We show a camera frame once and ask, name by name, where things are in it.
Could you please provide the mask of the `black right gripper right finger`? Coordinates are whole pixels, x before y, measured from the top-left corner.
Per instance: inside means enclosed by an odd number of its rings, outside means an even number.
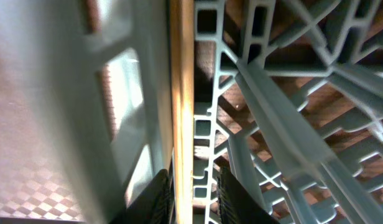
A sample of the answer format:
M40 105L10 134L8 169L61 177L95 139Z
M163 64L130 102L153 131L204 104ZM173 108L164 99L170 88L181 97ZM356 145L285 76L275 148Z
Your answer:
M279 224L258 205L229 169L221 169L217 182L222 224Z

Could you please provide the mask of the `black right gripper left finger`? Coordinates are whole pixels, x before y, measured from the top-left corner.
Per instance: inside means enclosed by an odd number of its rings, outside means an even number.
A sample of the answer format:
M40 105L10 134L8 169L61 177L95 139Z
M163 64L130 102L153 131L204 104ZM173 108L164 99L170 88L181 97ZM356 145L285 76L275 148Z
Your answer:
M131 205L118 213L110 224L169 224L173 209L170 176L162 169Z

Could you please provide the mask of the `wooden chopstick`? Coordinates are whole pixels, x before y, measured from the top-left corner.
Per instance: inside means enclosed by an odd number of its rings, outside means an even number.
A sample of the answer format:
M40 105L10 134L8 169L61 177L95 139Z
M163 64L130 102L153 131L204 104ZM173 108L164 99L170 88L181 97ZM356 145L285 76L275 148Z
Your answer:
M176 222L192 223L194 1L170 0L169 3Z

